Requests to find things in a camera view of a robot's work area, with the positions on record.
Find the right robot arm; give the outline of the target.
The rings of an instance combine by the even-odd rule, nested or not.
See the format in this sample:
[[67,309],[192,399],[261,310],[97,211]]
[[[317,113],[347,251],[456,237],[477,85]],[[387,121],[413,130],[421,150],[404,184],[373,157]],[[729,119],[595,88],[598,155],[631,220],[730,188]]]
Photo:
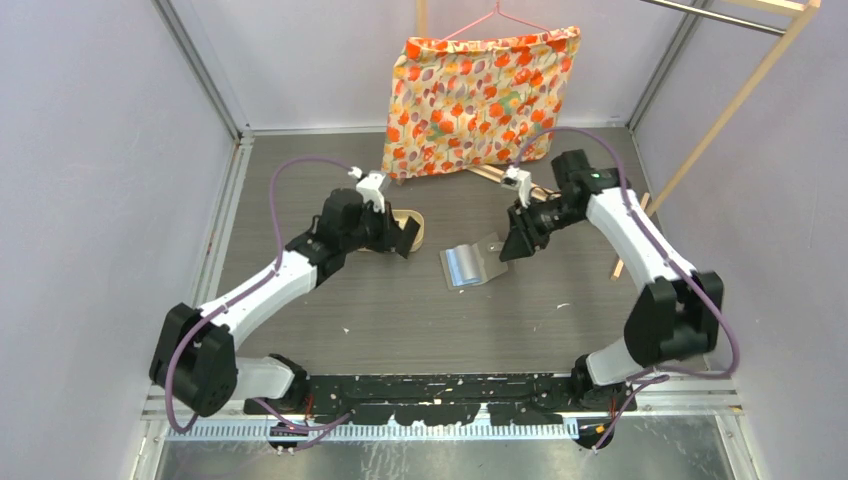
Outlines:
[[582,150],[551,162],[558,191],[533,197],[529,172],[509,167],[500,182],[517,192],[508,208],[509,230],[503,262],[545,249],[552,233],[586,221],[615,249],[638,290],[623,334],[613,344],[579,357],[566,390],[584,410],[596,410],[611,391],[648,368],[683,361],[714,350],[724,286],[714,272],[700,272],[680,258],[639,206],[616,169],[590,166]]

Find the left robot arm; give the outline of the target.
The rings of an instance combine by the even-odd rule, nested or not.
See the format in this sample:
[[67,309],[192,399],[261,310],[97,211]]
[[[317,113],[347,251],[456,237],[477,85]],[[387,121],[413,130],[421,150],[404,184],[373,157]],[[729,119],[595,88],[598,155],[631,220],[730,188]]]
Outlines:
[[221,297],[199,307],[179,303],[166,314],[149,377],[194,414],[209,417],[231,400],[261,398],[298,412],[307,398],[302,367],[279,355],[244,358],[244,341],[283,307],[338,272],[365,250],[403,258],[423,242],[424,220],[353,189],[334,190],[310,227],[280,257]]

